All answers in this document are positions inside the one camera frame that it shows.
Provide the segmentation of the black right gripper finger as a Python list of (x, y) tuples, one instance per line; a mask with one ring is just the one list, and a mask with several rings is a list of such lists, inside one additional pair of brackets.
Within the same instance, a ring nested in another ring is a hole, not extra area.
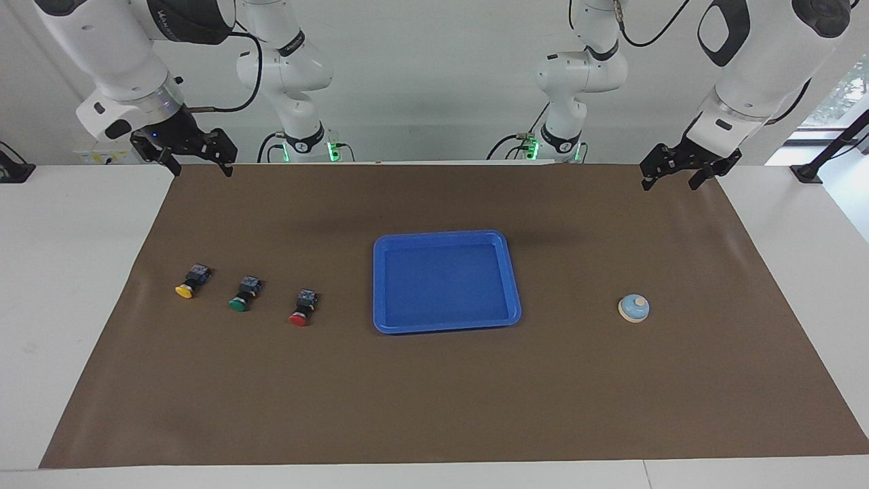
[(180, 176), (182, 173), (182, 165), (171, 152), (171, 148), (159, 148), (152, 143), (148, 137), (144, 137), (140, 132), (131, 134), (131, 145), (134, 150), (146, 163), (156, 163), (168, 169), (174, 176)]
[(215, 163), (226, 177), (233, 175), (237, 148), (223, 129), (214, 129), (204, 134), (204, 159)]

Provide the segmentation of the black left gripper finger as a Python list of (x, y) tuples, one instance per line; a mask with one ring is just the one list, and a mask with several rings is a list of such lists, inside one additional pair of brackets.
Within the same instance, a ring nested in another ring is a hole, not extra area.
[(662, 177), (673, 175), (680, 171), (671, 149), (664, 143), (658, 143), (640, 162), (643, 190), (648, 192)]
[(699, 187), (711, 179), (716, 179), (719, 176), (720, 165), (718, 163), (704, 164), (693, 173), (688, 181), (688, 186), (692, 191), (697, 191)]

